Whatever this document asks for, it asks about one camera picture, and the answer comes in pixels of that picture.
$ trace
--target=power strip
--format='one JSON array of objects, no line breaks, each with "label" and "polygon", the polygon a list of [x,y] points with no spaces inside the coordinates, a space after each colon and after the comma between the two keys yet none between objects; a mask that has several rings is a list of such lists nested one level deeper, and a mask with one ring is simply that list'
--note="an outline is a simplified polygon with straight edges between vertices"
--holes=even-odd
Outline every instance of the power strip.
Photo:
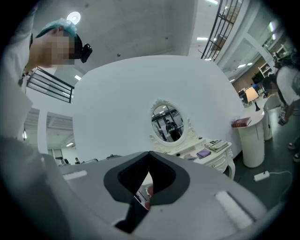
[{"label": "power strip", "polygon": [[268,178],[268,177],[270,177],[270,173],[268,171],[265,171],[265,172],[255,175],[254,181],[258,182],[258,181],[264,180],[265,178]]}]

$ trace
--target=dressing table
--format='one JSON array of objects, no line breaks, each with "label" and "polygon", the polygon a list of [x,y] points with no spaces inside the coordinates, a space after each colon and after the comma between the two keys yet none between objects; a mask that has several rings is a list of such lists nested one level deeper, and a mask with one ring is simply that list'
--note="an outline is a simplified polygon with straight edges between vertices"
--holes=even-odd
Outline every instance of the dressing table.
[{"label": "dressing table", "polygon": [[[191,121],[184,115],[184,112],[174,103],[158,99],[153,105],[150,111],[150,118],[154,110],[161,105],[169,105],[175,108],[181,115],[183,120],[183,133],[179,140],[175,142],[165,142],[160,139],[154,130],[150,134],[150,139],[153,143],[153,149],[157,152],[166,153],[169,155],[178,156],[184,158],[185,155],[190,154],[193,157],[197,157],[197,153],[205,148],[204,144],[211,141],[208,138],[199,139],[199,135],[192,127]],[[226,167],[229,167],[229,177],[233,180],[235,175],[235,165],[233,162],[233,153],[231,151],[231,143],[228,142],[228,146],[218,153],[211,151],[211,154],[202,159],[196,158],[192,160],[194,163],[203,164],[208,167],[212,167],[215,170],[223,173]]]}]

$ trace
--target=lamp base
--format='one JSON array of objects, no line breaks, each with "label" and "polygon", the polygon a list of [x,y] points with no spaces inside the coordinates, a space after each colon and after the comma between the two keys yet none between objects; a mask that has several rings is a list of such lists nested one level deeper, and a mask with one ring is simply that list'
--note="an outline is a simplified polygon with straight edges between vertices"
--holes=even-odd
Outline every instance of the lamp base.
[{"label": "lamp base", "polygon": [[260,108],[257,106],[257,103],[255,101],[254,101],[254,103],[255,103],[255,106],[256,106],[256,110],[255,111],[257,112],[257,111],[260,110]]}]

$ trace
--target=railing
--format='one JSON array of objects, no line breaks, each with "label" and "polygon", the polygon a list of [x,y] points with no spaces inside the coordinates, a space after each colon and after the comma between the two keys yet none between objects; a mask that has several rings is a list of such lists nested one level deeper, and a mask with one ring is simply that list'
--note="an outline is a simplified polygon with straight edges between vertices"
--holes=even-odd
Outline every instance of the railing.
[{"label": "railing", "polygon": [[240,0],[226,0],[226,2],[220,0],[217,16],[204,52],[202,53],[202,59],[215,61],[218,57],[220,50],[233,28],[241,5],[242,1]]},{"label": "railing", "polygon": [[37,67],[29,73],[27,87],[57,98],[64,102],[71,103],[74,87],[53,76],[52,74]]}]

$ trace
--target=shoe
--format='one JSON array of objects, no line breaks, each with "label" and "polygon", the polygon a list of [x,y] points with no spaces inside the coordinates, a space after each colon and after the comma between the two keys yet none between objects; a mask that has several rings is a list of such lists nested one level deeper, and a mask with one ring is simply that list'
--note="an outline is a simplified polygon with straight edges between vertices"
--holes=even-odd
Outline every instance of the shoe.
[{"label": "shoe", "polygon": [[296,147],[295,147],[295,145],[293,144],[293,143],[289,143],[289,145],[287,146],[287,148],[289,149],[289,150],[296,150]]},{"label": "shoe", "polygon": [[294,162],[296,162],[296,163],[298,163],[298,162],[300,162],[300,152],[298,152],[298,153],[296,153],[295,155],[294,155]]}]

